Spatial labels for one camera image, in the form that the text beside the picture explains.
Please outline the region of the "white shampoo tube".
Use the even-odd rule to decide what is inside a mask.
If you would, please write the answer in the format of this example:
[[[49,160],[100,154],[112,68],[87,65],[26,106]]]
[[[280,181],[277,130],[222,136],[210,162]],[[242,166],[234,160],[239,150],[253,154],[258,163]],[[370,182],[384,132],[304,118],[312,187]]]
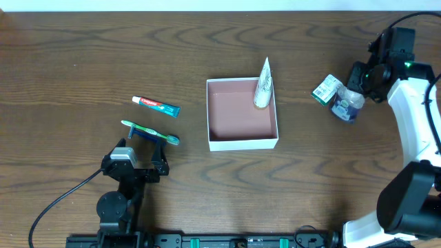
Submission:
[[[265,109],[271,100],[272,91],[273,79],[271,75],[269,58],[266,57],[254,93],[254,107],[258,110]]]

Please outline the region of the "white box pink interior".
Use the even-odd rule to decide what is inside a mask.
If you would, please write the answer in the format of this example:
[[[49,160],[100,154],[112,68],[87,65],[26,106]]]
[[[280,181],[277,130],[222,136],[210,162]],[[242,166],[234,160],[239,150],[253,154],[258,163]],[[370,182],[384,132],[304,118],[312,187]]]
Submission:
[[[212,152],[273,149],[278,140],[275,96],[254,106],[257,77],[206,81],[207,134]]]

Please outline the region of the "Colgate toothpaste tube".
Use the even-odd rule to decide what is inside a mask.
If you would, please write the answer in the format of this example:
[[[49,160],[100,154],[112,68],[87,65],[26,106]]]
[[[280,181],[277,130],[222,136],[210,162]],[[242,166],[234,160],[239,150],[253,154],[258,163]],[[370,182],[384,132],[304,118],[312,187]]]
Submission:
[[[166,115],[176,118],[181,110],[180,107],[161,103],[152,99],[147,99],[141,96],[133,96],[132,101],[139,105],[156,110],[157,112],[164,113]]]

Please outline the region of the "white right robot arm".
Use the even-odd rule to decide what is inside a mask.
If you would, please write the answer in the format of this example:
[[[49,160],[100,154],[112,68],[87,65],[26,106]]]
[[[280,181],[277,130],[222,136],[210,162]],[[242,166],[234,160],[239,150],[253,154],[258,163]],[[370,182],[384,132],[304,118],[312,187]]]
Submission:
[[[376,210],[344,224],[343,247],[385,247],[440,237],[440,113],[430,65],[356,62],[348,87],[395,115],[403,150],[402,171],[381,191]]]

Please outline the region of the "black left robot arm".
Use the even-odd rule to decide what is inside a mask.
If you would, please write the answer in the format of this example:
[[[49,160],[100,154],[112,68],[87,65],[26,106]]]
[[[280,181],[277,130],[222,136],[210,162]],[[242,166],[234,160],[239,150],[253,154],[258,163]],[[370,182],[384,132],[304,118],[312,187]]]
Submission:
[[[157,183],[170,171],[163,148],[165,142],[156,141],[152,168],[136,168],[134,150],[122,138],[116,147],[103,157],[103,175],[119,183],[116,191],[100,197],[96,212],[100,218],[98,247],[151,247],[152,237],[137,228],[139,213],[148,183]]]

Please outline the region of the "green white soap box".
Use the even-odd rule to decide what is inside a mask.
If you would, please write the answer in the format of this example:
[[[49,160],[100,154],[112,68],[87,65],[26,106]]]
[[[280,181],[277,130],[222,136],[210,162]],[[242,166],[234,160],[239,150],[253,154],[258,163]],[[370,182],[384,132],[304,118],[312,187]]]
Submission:
[[[317,100],[322,106],[327,106],[334,94],[338,91],[343,83],[335,76],[329,74],[323,82],[312,91],[311,96]]]

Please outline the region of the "green toothbrush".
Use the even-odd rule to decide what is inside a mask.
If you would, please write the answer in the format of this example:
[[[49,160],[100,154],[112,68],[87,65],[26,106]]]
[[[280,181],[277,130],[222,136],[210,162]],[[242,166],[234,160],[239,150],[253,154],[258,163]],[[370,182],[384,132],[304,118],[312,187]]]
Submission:
[[[149,134],[150,136],[162,138],[163,140],[165,140],[167,143],[169,143],[171,145],[179,145],[180,144],[180,140],[176,136],[163,135],[154,129],[151,129],[148,127],[143,127],[141,125],[138,125],[138,124],[131,122],[131,121],[128,121],[128,120],[122,120],[121,123],[125,126],[130,127],[132,130],[140,131],[140,132]]]

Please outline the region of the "blue pump soap bottle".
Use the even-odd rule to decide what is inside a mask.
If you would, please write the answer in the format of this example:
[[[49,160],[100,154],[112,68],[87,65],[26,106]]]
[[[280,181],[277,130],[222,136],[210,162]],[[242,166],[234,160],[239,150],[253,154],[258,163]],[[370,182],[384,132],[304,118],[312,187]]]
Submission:
[[[347,87],[340,87],[330,107],[331,112],[346,123],[354,123],[365,104],[365,97]]]

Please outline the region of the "blue razor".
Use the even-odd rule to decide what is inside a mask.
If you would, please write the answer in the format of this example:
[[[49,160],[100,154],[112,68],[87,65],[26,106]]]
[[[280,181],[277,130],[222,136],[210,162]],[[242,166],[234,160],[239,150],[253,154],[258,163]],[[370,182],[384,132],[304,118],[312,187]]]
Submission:
[[[148,134],[148,133],[146,133],[146,132],[144,132],[144,131],[142,131],[140,129],[135,128],[134,126],[131,126],[129,134],[128,134],[127,137],[129,139],[131,139],[134,135],[140,136],[140,137],[142,137],[144,139],[147,139],[147,140],[155,142],[155,143],[160,141],[159,137],[151,135],[151,134]]]

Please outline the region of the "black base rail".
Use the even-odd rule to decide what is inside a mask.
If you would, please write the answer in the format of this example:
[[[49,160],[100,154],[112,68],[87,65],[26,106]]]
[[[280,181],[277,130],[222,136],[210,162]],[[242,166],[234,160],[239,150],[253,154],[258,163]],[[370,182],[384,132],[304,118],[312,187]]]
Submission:
[[[326,231],[298,231],[287,235],[186,235],[133,234],[71,235],[66,248],[339,248],[340,234]]]

